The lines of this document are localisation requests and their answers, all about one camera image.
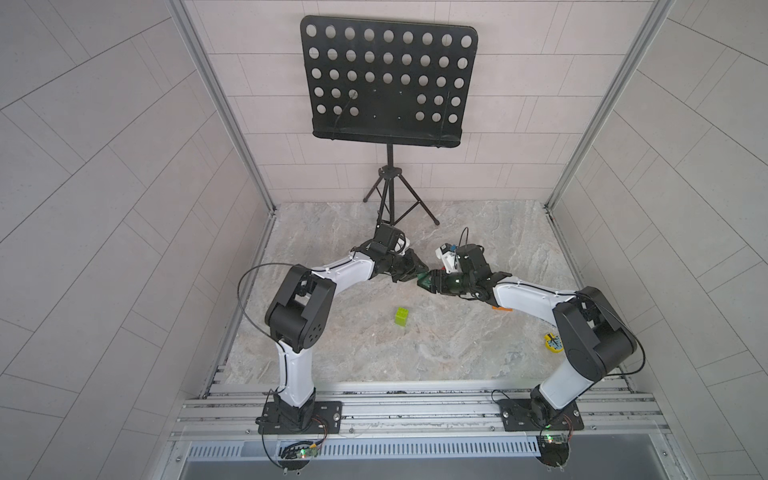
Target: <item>black mounting plate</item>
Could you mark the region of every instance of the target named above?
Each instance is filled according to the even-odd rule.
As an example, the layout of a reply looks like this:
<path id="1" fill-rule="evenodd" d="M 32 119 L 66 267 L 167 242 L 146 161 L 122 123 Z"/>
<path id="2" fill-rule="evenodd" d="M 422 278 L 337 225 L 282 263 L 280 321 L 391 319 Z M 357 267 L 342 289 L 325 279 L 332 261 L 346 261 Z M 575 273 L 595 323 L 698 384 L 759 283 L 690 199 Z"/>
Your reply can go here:
<path id="1" fill-rule="evenodd" d="M 331 38 L 327 28 L 333 28 Z M 354 31 L 351 39 L 348 28 Z M 392 37 L 385 38 L 385 32 Z M 432 36 L 428 45 L 427 34 Z M 474 28 L 307 15 L 301 42 L 315 137 L 449 148 L 461 143 L 478 47 Z M 406 55 L 410 61 L 403 60 Z M 445 67 L 441 58 L 448 61 Z M 419 95 L 425 96 L 423 103 Z"/>
<path id="2" fill-rule="evenodd" d="M 496 403 L 498 403 L 502 411 L 502 422 L 504 423 L 505 432 L 538 432 L 541 430 L 541 425 L 536 425 L 529 415 L 531 399 L 500 399 Z M 574 430 L 584 430 L 584 420 L 581 419 L 576 402 L 571 402 L 558 417 L 559 420 L 549 427 L 547 431 L 567 431 L 568 422 L 565 421 L 565 416 L 571 420 Z"/>
<path id="3" fill-rule="evenodd" d="M 339 420 L 334 420 L 333 415 L 338 413 Z M 315 402 L 315 409 L 312 411 L 312 415 L 319 416 L 325 420 L 328 425 L 328 433 L 339 433 L 341 428 L 340 417 L 342 415 L 342 403 L 341 402 Z M 323 427 L 317 422 L 311 422 L 310 426 L 302 432 L 295 432 L 289 430 L 285 425 L 281 425 L 280 414 L 277 411 L 277 404 L 275 402 L 268 402 L 264 405 L 264 410 L 261 412 L 263 423 L 259 425 L 259 435 L 322 435 Z"/>

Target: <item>black cable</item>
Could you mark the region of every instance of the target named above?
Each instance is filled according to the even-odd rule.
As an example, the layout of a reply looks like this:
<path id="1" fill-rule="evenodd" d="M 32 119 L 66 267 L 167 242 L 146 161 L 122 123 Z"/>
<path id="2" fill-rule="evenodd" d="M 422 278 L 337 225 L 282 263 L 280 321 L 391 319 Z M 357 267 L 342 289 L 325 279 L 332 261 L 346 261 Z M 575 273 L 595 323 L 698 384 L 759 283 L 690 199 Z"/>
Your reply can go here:
<path id="1" fill-rule="evenodd" d="M 469 244 L 469 227 L 464 227 L 464 230 L 462 230 L 462 234 L 458 236 L 458 245 L 456 245 L 456 252 L 455 252 L 455 255 L 453 256 L 453 268 L 457 268 L 456 262 L 458 262 L 458 249 L 462 245 L 462 238 L 464 237 L 464 232 L 467 233 L 467 240 L 465 240 L 464 245 L 466 246 Z"/>
<path id="2" fill-rule="evenodd" d="M 272 395 L 272 389 L 270 389 L 270 392 L 266 394 L 266 401 L 265 401 L 264 405 L 266 405 L 270 401 L 270 395 Z M 277 463 L 274 460 L 272 460 L 272 457 L 270 456 L 270 453 L 266 450 L 266 443 L 264 442 L 264 434 L 263 433 L 261 434 L 261 446 L 264 447 L 264 455 L 266 455 L 266 457 L 270 460 L 270 462 L 272 462 L 272 465 L 275 465 L 277 468 L 281 468 L 282 469 L 283 467 L 281 467 L 279 463 Z"/>
<path id="3" fill-rule="evenodd" d="M 606 311 L 606 312 L 610 313 L 610 315 L 611 315 L 612 317 L 614 317 L 614 318 L 616 319 L 616 321 L 617 321 L 617 322 L 619 322 L 619 323 L 620 323 L 620 324 L 621 324 L 621 325 L 622 325 L 622 326 L 623 326 L 625 329 L 627 329 L 627 331 L 628 331 L 629 333 L 631 333 L 631 334 L 632 334 L 632 337 L 634 338 L 634 341 L 635 341 L 635 342 L 637 342 L 637 346 L 639 346 L 639 347 L 640 347 L 640 351 L 643 353 L 643 362 L 640 364 L 640 368 L 639 368 L 639 369 L 635 370 L 634 372 L 627 372 L 627 373 L 624 373 L 624 372 L 622 372 L 622 373 L 609 373 L 608 375 L 606 375 L 606 377 L 609 377 L 609 376 L 622 376 L 622 375 L 634 375 L 635 373 L 640 373 L 640 371 L 641 371 L 643 368 L 645 368 L 646 355 L 645 355 L 645 348 L 643 348 L 643 344 L 640 342 L 640 339 L 638 339 L 638 338 L 637 338 L 637 335 L 635 335 L 635 334 L 634 334 L 634 332 L 632 332 L 632 331 L 629 329 L 629 327 L 627 326 L 627 324 L 626 324 L 626 323 L 624 323 L 624 322 L 623 322 L 623 321 L 622 321 L 622 320 L 621 320 L 621 319 L 620 319 L 620 318 L 619 318 L 619 317 L 618 317 L 616 314 L 614 314 L 613 312 L 611 312 L 611 309 L 607 308 L 605 305 L 601 305 L 600 303 L 597 303 L 597 302 L 595 302 L 595 301 L 592 299 L 592 297 L 590 297 L 589 295 L 586 295 L 586 294 L 584 294 L 584 293 L 579 293 L 579 292 L 576 292 L 575 296 L 583 296 L 583 297 L 587 298 L 589 301 L 591 301 L 592 303 L 594 303 L 595 305 L 597 305 L 598 307 L 600 307 L 602 310 L 604 310 L 604 311 Z"/>
<path id="4" fill-rule="evenodd" d="M 268 339 L 272 340 L 273 342 L 275 342 L 277 344 L 277 346 L 280 347 L 280 349 L 283 351 L 283 361 L 285 362 L 285 370 L 286 370 L 286 381 L 285 381 L 285 385 L 283 385 L 283 388 L 279 392 L 276 392 L 276 393 L 281 393 L 281 392 L 285 391 L 286 387 L 288 386 L 288 358 L 285 355 L 286 350 L 280 344 L 280 342 L 278 342 L 277 340 L 272 338 L 272 336 L 269 333 L 265 332 L 264 330 L 259 328 L 259 326 L 257 324 L 255 324 L 255 322 L 248 316 L 248 313 L 245 311 L 245 307 L 243 306 L 243 299 L 240 298 L 240 286 L 243 284 L 243 280 L 245 280 L 245 277 L 248 275 L 248 273 L 251 273 L 254 270 L 258 270 L 262 266 L 269 266 L 269 265 L 295 266 L 293 263 L 269 262 L 269 263 L 260 263 L 259 265 L 252 266 L 251 268 L 246 270 L 246 272 L 243 273 L 243 275 L 240 277 L 240 281 L 237 282 L 237 305 L 240 307 L 240 310 L 243 311 L 243 316 L 245 316 L 246 320 L 248 320 L 248 322 L 251 325 L 253 325 L 253 328 L 255 328 L 256 330 L 261 332 L 261 334 L 264 335 L 266 338 L 268 338 Z"/>
<path id="5" fill-rule="evenodd" d="M 621 325 L 622 325 L 622 326 L 623 326 L 625 329 L 627 329 L 627 331 L 628 331 L 629 333 L 631 333 L 631 334 L 632 334 L 632 337 L 634 338 L 634 341 L 635 341 L 635 342 L 637 342 L 637 345 L 640 347 L 640 351 L 643 353 L 643 362 L 641 363 L 641 365 L 640 365 L 640 368 L 638 368 L 637 370 L 635 370 L 635 371 L 633 371 L 633 372 L 626 372 L 626 373 L 624 373 L 624 372 L 622 372 L 622 373 L 609 373 L 608 375 L 606 375 L 606 377 L 608 377 L 608 376 L 634 375 L 635 373 L 639 373 L 639 372 L 640 372 L 640 371 L 641 371 L 643 368 L 645 368 L 645 363 L 646 363 L 646 354 L 645 354 L 645 348 L 643 348 L 643 344 L 641 343 L 640 339 L 638 339 L 638 338 L 637 338 L 637 335 L 635 335 L 635 334 L 634 334 L 634 332 L 632 332 L 632 331 L 630 330 L 630 328 L 627 326 L 627 324 L 626 324 L 626 323 L 624 323 L 624 321 L 622 321 L 622 320 L 621 320 L 621 319 L 620 319 L 618 316 L 616 316 L 616 315 L 615 315 L 613 312 L 611 312 L 611 309 L 607 308 L 605 305 L 602 305 L 602 304 L 600 304 L 600 303 L 597 303 L 597 302 L 595 302 L 595 301 L 592 299 L 592 297 L 591 297 L 591 296 L 589 296 L 589 295 L 587 295 L 587 294 L 585 294 L 585 293 L 579 293 L 579 292 L 573 292 L 573 293 L 562 293 L 562 292 L 555 292 L 554 290 L 549 290 L 549 289 L 546 289 L 546 288 L 544 288 L 544 287 L 542 287 L 542 286 L 539 286 L 539 285 L 531 285 L 530 283 L 525 283 L 525 282 L 516 282 L 515 284 L 519 284 L 519 285 L 525 285 L 525 286 L 529 286 L 529 287 L 531 287 L 531 288 L 536 288 L 536 289 L 539 289 L 539 290 L 543 290 L 543 291 L 545 291 L 545 292 L 553 293 L 553 294 L 555 294 L 555 295 L 562 295 L 562 296 L 573 295 L 573 296 L 576 296 L 576 297 L 584 297 L 584 298 L 586 298 L 587 300 L 589 300 L 589 301 L 591 301 L 592 303 L 594 303 L 595 305 L 597 305 L 597 306 L 599 306 L 600 308 L 602 308 L 602 310 L 604 310 L 605 312 L 608 312 L 608 313 L 609 313 L 609 314 L 610 314 L 612 317 L 614 317 L 614 318 L 615 318 L 615 319 L 616 319 L 616 320 L 617 320 L 617 321 L 618 321 L 618 322 L 619 322 L 619 323 L 620 323 L 620 324 L 621 324 Z"/>

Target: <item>yellow toy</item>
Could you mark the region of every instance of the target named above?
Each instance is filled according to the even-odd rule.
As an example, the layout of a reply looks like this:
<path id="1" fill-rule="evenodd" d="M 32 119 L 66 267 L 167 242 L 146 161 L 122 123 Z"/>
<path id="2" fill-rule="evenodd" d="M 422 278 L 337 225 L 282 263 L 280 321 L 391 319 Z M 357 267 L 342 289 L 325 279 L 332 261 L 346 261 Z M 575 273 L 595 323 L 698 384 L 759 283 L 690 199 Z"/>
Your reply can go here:
<path id="1" fill-rule="evenodd" d="M 560 337 L 554 333 L 547 333 L 544 335 L 544 344 L 552 353 L 560 353 L 563 351 L 563 342 L 560 341 Z"/>

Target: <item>green lego brick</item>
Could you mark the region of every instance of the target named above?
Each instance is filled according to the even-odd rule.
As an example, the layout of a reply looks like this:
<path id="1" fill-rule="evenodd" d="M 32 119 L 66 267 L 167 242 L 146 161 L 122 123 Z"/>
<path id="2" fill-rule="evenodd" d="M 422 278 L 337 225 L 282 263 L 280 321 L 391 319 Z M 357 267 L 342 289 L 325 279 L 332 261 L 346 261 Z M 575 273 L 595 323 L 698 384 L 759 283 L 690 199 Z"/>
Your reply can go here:
<path id="1" fill-rule="evenodd" d="M 408 322 L 408 309 L 400 307 L 395 314 L 395 323 L 406 326 L 406 322 Z"/>

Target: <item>tripod stand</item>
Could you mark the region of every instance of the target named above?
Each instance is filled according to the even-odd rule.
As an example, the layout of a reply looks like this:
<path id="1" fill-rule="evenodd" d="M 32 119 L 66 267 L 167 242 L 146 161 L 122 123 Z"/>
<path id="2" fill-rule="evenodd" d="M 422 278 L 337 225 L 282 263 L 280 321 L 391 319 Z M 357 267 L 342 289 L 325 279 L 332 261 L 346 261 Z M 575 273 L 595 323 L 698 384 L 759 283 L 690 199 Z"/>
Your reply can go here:
<path id="1" fill-rule="evenodd" d="M 367 202 L 368 199 L 373 195 L 373 191 L 379 190 L 379 184 L 382 183 L 382 180 L 384 180 L 384 189 L 383 191 L 379 192 L 379 195 L 382 198 L 381 204 L 379 205 L 379 216 L 376 218 L 376 226 L 379 226 L 381 223 L 387 223 L 388 225 L 395 226 L 405 215 L 408 215 L 411 213 L 411 210 L 416 208 L 418 205 L 421 205 L 424 207 L 424 211 L 426 211 L 427 215 L 429 215 L 430 218 L 432 218 L 432 221 L 435 222 L 435 225 L 439 225 L 440 222 L 435 218 L 435 215 L 432 214 L 432 212 L 427 208 L 426 204 L 424 203 L 424 200 L 417 194 L 413 187 L 411 187 L 411 184 L 408 183 L 405 177 L 402 175 L 402 168 L 397 168 L 394 165 L 394 153 L 392 152 L 393 147 L 392 144 L 386 145 L 386 165 L 384 167 L 379 168 L 379 179 L 376 181 L 375 184 L 373 184 L 373 187 L 371 187 L 371 190 L 369 190 L 368 194 L 365 198 L 362 199 L 363 203 Z M 411 192 L 411 195 L 416 199 L 416 203 L 411 205 L 411 207 L 406 210 L 406 212 L 403 215 L 400 215 L 397 220 L 395 220 L 395 178 L 398 177 L 403 184 L 406 186 L 406 188 Z M 389 206 L 387 205 L 387 195 L 389 195 Z M 389 213 L 389 221 L 382 220 L 382 216 L 384 214 L 384 210 L 386 209 L 387 213 Z"/>
<path id="2" fill-rule="evenodd" d="M 418 205 L 439 225 L 402 169 L 395 167 L 392 146 L 459 146 L 477 31 L 459 25 L 307 15 L 301 21 L 301 42 L 313 135 L 386 144 L 387 165 L 379 168 L 379 179 L 363 199 L 367 202 L 374 190 L 381 196 L 376 226 L 394 226 Z M 396 177 L 416 199 L 397 218 Z M 388 220 L 383 219 L 384 210 Z"/>

